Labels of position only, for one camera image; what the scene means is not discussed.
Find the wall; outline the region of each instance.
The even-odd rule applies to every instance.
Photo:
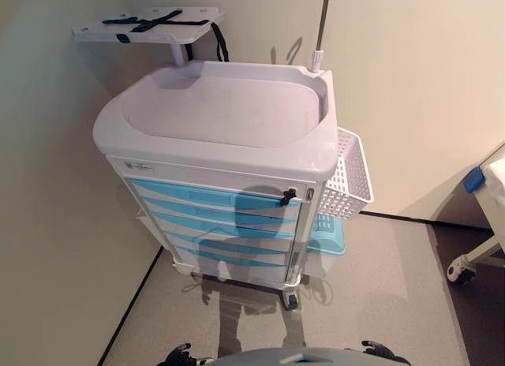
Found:
[[[158,250],[92,143],[111,92],[148,64],[136,48],[70,35],[126,6],[0,0],[3,364],[96,364]]]
[[[218,6],[232,61],[306,65],[322,0],[131,2]],[[486,226],[458,183],[505,138],[504,18],[504,0],[330,1],[324,68],[339,125],[365,144],[367,210]],[[213,41],[196,56],[213,57]]]

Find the cart caster wheel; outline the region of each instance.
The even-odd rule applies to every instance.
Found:
[[[298,308],[298,299],[294,291],[282,291],[282,302],[284,303],[284,308],[287,311],[293,311]]]
[[[465,285],[475,277],[475,267],[460,256],[451,262],[447,268],[447,279],[454,285]]]

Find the cart drawer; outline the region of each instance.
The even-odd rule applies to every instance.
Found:
[[[243,192],[229,192],[187,185],[130,178],[129,182],[142,197],[218,208],[223,211],[245,212],[253,215],[296,219],[300,204],[290,201],[280,207],[280,198],[255,196]]]
[[[196,207],[189,204],[167,202],[147,197],[141,197],[141,199],[145,202],[150,212],[182,218],[195,218],[244,228],[287,233],[294,233],[297,225],[296,220],[292,218],[274,218],[242,212],[222,211],[214,208]]]
[[[264,250],[265,252],[274,250],[279,252],[290,252],[291,246],[293,244],[292,237],[285,238],[272,238],[272,237],[237,237],[237,236],[226,236],[219,233],[213,233],[202,230],[195,230],[186,226],[179,226],[172,222],[167,222],[163,220],[157,221],[158,227],[162,232],[169,238],[170,235],[182,235],[187,237],[195,237],[198,239],[211,240],[220,243],[225,243],[228,245],[238,245],[246,247],[254,247]]]
[[[184,263],[193,265],[198,272],[203,274],[243,282],[253,279],[284,283],[286,277],[285,266],[252,260],[224,259],[212,253],[198,252],[184,247],[176,247],[176,249]]]
[[[252,237],[252,238],[286,238],[293,239],[294,232],[278,232],[272,230],[258,230],[242,226],[233,226],[221,222],[209,222],[194,218],[182,218],[181,216],[167,215],[156,211],[149,211],[156,222],[163,229],[163,222],[173,223],[193,230],[200,230],[205,233],[216,233],[228,237]]]
[[[255,248],[248,245],[228,244],[222,241],[191,237],[179,233],[166,233],[170,243],[176,248],[188,248],[198,252],[210,252],[216,256],[231,257],[241,260],[254,260],[275,265],[286,265],[288,252]]]

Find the blue pad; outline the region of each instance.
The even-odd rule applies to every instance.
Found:
[[[463,187],[467,193],[472,193],[479,188],[480,185],[484,183],[484,175],[479,166],[474,167],[467,175],[463,178]]]

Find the white plastic basket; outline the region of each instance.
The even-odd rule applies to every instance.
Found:
[[[372,185],[360,137],[339,128],[339,154],[335,175],[326,182],[319,212],[349,218],[373,202]]]

